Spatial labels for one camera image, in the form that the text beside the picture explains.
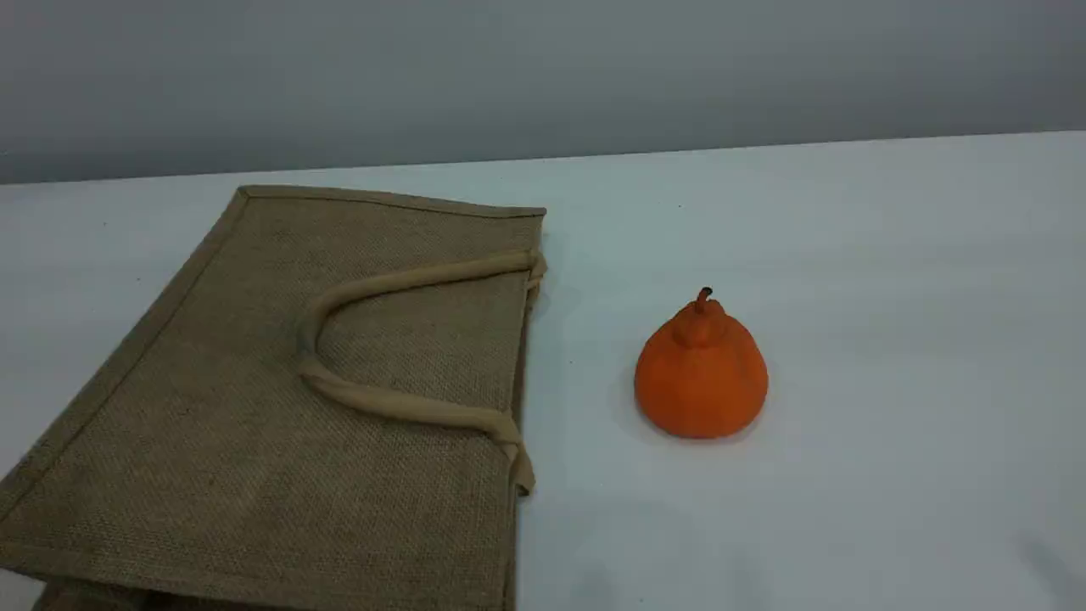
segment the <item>jute bag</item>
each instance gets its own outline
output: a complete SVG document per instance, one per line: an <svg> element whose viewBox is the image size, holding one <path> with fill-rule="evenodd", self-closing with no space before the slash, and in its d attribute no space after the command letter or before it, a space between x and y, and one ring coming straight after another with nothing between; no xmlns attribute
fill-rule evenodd
<svg viewBox="0 0 1086 611"><path fill-rule="evenodd" d="M0 567L58 611L508 609L544 212L239 189L0 484Z"/></svg>

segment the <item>white tabletop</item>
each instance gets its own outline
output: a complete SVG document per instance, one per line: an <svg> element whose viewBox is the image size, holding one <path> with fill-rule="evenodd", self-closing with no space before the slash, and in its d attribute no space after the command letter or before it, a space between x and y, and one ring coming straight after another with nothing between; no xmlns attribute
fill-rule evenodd
<svg viewBox="0 0 1086 611"><path fill-rule="evenodd" d="M0 470L247 182L550 208L521 609L1086 606L1086 132L0 187ZM633 402L704 284L769 365L735 442Z"/></svg>

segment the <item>bag handle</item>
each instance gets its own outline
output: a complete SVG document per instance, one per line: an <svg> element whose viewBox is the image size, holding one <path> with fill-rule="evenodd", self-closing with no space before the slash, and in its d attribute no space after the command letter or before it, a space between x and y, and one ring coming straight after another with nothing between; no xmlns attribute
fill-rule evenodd
<svg viewBox="0 0 1086 611"><path fill-rule="evenodd" d="M531 250L394 271L334 285L311 301L299 320L298 352L301 357L299 373L317 394L363 413L485 433L509 458L510 479L518 487L518 492L523 495L531 494L535 487L535 475L512 411L502 412L462 406L355 384L332 373L317 356L317 339L328 317L352 301L411 288L526 270L530 271L528 290L530 295L534 296L546 270L546 263L542 254Z"/></svg>

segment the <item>gray wall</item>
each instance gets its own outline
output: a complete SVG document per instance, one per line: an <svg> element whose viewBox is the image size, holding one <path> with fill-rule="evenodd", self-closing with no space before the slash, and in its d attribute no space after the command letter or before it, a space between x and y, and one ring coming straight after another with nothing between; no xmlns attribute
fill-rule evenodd
<svg viewBox="0 0 1086 611"><path fill-rule="evenodd" d="M0 0L0 181L1086 127L1083 0Z"/></svg>

